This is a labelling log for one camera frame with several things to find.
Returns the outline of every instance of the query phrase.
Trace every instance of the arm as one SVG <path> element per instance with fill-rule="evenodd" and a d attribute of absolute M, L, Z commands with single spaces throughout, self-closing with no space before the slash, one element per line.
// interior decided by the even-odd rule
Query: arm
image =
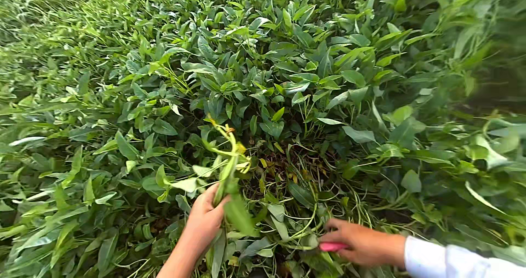
<path fill-rule="evenodd" d="M 406 268 L 413 278 L 497 278 L 526 276 L 526 268 L 499 259 L 485 259 L 465 248 L 446 248 L 414 237 L 377 232 L 358 224 L 332 219 L 320 242 L 339 242 L 349 249 L 337 253 L 367 266 L 390 264 Z"/>
<path fill-rule="evenodd" d="M 219 184 L 209 187 L 194 202 L 188 222 L 157 278 L 189 278 L 199 257 L 219 232 L 228 197 L 214 208 L 212 201 Z"/>

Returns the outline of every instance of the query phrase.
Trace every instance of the white shirt cuff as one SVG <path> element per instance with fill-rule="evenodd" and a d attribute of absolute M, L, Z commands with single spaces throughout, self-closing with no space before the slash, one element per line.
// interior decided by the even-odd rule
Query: white shirt cuff
<path fill-rule="evenodd" d="M 404 262 L 413 278 L 445 278 L 445 248 L 435 243 L 408 237 Z"/>

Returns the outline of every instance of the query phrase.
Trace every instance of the pink handle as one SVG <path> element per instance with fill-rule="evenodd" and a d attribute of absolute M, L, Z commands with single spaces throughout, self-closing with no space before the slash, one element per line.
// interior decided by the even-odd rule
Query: pink handle
<path fill-rule="evenodd" d="M 321 251 L 338 251 L 340 249 L 345 249 L 349 247 L 347 244 L 336 243 L 336 242 L 323 242 L 320 243 Z"/>

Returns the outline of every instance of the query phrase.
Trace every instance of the dense foliage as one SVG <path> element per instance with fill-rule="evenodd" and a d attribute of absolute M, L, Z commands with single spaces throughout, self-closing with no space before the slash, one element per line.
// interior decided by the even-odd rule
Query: dense foliage
<path fill-rule="evenodd" d="M 196 276 L 405 275 L 332 216 L 526 265 L 526 119 L 464 102 L 524 1 L 0 0 L 0 277 L 154 277 L 218 180 Z"/>

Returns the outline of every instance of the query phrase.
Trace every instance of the human hand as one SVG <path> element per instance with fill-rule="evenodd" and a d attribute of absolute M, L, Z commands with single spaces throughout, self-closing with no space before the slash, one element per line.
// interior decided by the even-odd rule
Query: human hand
<path fill-rule="evenodd" d="M 350 262 L 366 266 L 391 264 L 405 268 L 404 236 L 378 232 L 338 219 L 330 219 L 325 224 L 327 231 L 331 228 L 336 231 L 323 235 L 319 238 L 319 242 L 348 245 L 349 248 L 338 250 L 336 253 Z"/>
<path fill-rule="evenodd" d="M 209 187 L 194 201 L 190 216 L 186 223 L 176 249 L 182 249 L 185 254 L 199 257 L 210 245 L 219 232 L 225 214 L 224 206 L 230 200 L 226 196 L 217 207 L 212 202 L 219 187 L 219 183 Z"/>
<path fill-rule="evenodd" d="M 230 200 L 230 196 L 226 196 L 214 208 L 212 201 L 218 187 L 219 183 L 216 183 L 197 197 L 181 238 L 157 274 L 157 278 L 190 277 L 197 259 L 219 232 L 225 214 L 223 207 Z"/>

